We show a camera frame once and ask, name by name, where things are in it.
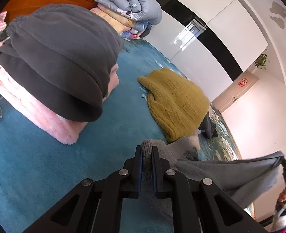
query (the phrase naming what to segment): green plant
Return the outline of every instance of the green plant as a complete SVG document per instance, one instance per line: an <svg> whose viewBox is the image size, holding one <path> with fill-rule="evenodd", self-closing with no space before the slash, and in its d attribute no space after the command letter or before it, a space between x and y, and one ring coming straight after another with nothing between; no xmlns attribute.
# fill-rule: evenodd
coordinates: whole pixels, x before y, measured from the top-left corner
<svg viewBox="0 0 286 233"><path fill-rule="evenodd" d="M261 54L255 61L254 64L256 67L259 67L260 69L264 68L266 70L266 59L267 59L267 54Z"/></svg>

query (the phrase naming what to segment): pink fleece blanket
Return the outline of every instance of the pink fleece blanket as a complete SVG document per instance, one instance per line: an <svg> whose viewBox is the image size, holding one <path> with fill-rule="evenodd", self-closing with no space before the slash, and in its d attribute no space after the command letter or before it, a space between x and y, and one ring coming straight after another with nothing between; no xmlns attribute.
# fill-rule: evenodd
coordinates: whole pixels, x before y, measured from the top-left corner
<svg viewBox="0 0 286 233"><path fill-rule="evenodd" d="M110 92L119 84L116 74L117 69L117 64L111 69L108 94L103 98L103 101L107 99ZM0 94L36 126L63 144L74 144L79 137L79 133L87 124L87 122L80 123L64 119L48 109L14 81L1 65Z"/></svg>

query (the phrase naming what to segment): yellow knit garment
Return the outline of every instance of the yellow knit garment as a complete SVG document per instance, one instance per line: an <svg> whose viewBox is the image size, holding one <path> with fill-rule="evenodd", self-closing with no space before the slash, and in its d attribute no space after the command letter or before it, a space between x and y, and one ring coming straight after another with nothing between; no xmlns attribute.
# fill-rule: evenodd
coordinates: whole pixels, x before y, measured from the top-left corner
<svg viewBox="0 0 286 233"><path fill-rule="evenodd" d="M170 143L191 135L208 112L209 100L200 87L168 68L138 81L149 90L150 113Z"/></svg>

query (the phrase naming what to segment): metal screw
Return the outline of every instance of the metal screw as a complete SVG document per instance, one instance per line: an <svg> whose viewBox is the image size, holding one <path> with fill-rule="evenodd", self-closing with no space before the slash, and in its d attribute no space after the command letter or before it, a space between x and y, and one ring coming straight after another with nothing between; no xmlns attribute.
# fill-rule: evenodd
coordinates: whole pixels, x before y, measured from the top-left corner
<svg viewBox="0 0 286 233"><path fill-rule="evenodd" d="M81 181L81 183L83 186L90 186L92 183L92 180L91 179L84 179Z"/></svg>
<svg viewBox="0 0 286 233"><path fill-rule="evenodd" d="M118 172L120 175L127 175L129 171L127 169L120 169Z"/></svg>
<svg viewBox="0 0 286 233"><path fill-rule="evenodd" d="M175 175L175 171L173 169L166 170L166 174L169 176Z"/></svg>
<svg viewBox="0 0 286 233"><path fill-rule="evenodd" d="M209 178L205 178L205 179L203 179L203 184L205 184L206 186L209 186L209 185L211 185L212 183L213 183L213 181L211 180L211 179L209 179Z"/></svg>

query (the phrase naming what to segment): black stripe panel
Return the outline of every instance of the black stripe panel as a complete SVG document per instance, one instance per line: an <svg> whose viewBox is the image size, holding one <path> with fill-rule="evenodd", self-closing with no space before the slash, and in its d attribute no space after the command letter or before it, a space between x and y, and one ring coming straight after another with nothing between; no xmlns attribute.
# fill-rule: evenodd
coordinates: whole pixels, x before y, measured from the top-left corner
<svg viewBox="0 0 286 233"><path fill-rule="evenodd" d="M195 37L212 53L229 77L234 81L242 74L242 69L223 44L218 36L198 17L193 11L187 8L178 0L156 0L161 9L167 12L174 19L187 27Z"/></svg>
<svg viewBox="0 0 286 233"><path fill-rule="evenodd" d="M222 65L232 81L243 73L233 55L210 28L207 28L197 38Z"/></svg>

